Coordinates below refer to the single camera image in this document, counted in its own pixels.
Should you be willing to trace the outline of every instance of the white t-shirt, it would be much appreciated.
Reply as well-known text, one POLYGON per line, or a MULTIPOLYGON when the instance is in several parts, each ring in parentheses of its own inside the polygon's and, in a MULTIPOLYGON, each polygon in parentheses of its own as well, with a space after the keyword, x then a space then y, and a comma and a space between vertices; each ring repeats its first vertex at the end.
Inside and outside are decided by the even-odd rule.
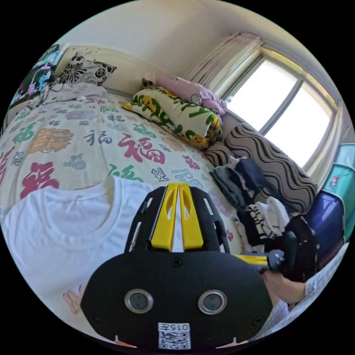
MULTIPOLYGON (((19 271, 39 299, 68 325, 109 341, 80 311, 79 295, 101 264, 124 252, 133 218, 153 189, 110 176, 84 190, 34 191, 7 214, 3 234, 19 271)), ((176 252, 183 251, 179 211, 177 206, 176 252)))

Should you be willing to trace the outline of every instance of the sunlight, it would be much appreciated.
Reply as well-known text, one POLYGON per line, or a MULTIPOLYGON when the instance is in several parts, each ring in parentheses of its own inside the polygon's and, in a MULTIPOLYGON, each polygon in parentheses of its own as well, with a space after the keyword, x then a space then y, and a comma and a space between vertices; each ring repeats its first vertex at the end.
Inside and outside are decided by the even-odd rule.
POLYGON ((296 82, 296 77, 266 60, 236 92, 228 109, 260 130, 296 82))
POLYGON ((322 140, 330 117, 303 88, 265 135, 298 166, 303 167, 322 140))

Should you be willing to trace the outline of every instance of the hand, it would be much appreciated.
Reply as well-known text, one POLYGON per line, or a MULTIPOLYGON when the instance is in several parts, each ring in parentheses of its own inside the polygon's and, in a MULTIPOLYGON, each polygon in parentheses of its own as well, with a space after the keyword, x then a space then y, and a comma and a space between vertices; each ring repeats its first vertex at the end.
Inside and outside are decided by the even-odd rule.
POLYGON ((293 282, 285 278, 281 273, 265 271, 262 274, 262 278, 266 287, 286 303, 300 302, 306 296, 304 283, 293 282))

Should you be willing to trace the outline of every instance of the window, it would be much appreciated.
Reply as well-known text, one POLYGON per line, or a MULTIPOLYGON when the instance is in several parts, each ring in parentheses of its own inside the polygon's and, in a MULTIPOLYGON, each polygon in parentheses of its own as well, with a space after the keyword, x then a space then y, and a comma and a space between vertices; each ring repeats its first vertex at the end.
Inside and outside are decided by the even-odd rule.
POLYGON ((317 151, 334 114, 304 77, 265 57, 229 93, 228 109, 300 167, 317 151))

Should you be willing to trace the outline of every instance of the bedspread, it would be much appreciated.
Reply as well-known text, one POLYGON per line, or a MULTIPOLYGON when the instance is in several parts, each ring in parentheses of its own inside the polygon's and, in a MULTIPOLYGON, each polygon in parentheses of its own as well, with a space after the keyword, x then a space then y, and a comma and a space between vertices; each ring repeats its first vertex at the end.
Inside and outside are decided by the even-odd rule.
POLYGON ((109 175, 153 186, 188 183, 208 192, 223 218, 232 253, 241 251, 235 212, 198 149, 128 112, 129 99, 105 93, 20 111, 0 139, 0 221, 30 192, 75 190, 109 175))

